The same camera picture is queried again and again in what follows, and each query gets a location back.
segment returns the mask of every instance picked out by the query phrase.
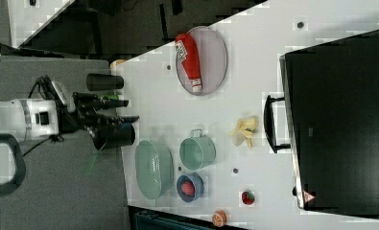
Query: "black cup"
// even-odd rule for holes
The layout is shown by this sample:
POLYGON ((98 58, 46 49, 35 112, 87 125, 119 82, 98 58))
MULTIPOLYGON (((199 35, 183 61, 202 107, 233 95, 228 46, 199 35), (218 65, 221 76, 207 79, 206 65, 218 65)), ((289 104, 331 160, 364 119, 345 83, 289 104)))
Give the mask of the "black cup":
POLYGON ((90 91, 122 89, 124 79, 121 76, 88 74, 86 86, 90 91))

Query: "red ball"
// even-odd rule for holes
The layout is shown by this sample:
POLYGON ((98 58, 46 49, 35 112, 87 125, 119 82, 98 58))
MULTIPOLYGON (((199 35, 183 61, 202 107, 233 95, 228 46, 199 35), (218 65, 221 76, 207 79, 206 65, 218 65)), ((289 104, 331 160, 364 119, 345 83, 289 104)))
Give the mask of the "red ball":
POLYGON ((189 182, 189 181, 183 182, 181 189, 182 189, 183 193, 188 195, 188 196, 194 196, 195 195, 195 186, 193 185, 192 182, 189 182))

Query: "green pot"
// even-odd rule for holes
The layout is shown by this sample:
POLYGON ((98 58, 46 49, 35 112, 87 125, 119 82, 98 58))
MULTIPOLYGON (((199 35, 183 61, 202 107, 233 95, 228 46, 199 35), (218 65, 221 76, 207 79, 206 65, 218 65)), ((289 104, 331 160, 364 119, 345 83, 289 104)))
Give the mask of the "green pot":
POLYGON ((204 168, 216 158, 216 149, 209 137, 203 136, 201 129, 191 131, 191 137, 185 139, 179 148, 179 156, 182 164, 191 171, 204 168))

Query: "black screw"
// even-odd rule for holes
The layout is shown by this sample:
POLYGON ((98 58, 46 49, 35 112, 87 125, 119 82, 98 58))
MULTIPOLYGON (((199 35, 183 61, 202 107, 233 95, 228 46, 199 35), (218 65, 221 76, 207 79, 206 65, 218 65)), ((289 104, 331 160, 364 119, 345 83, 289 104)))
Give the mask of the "black screw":
POLYGON ((302 29, 304 26, 305 26, 305 24, 304 24, 303 22, 298 22, 298 23, 297 23, 297 27, 298 27, 299 29, 302 29))

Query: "black handle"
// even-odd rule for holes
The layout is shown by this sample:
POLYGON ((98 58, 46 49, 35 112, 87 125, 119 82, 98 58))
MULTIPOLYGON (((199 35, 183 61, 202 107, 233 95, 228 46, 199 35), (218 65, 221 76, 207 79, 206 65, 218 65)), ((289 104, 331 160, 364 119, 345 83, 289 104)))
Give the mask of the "black handle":
POLYGON ((272 103, 284 101, 285 98, 272 98, 271 95, 267 97, 266 104, 264 106, 264 129, 266 132, 266 136, 268 139, 268 143, 273 150, 273 152, 277 153, 279 150, 290 149, 291 145, 289 144, 276 144, 276 135, 275 135, 275 122, 273 120, 273 112, 272 112, 272 103))
POLYGON ((25 162, 22 158, 22 151, 16 139, 10 134, 0 134, 0 143, 5 143, 12 149, 12 156, 15 161, 15 175, 6 184, 0 184, 0 197, 11 194, 22 183, 25 178, 25 162))

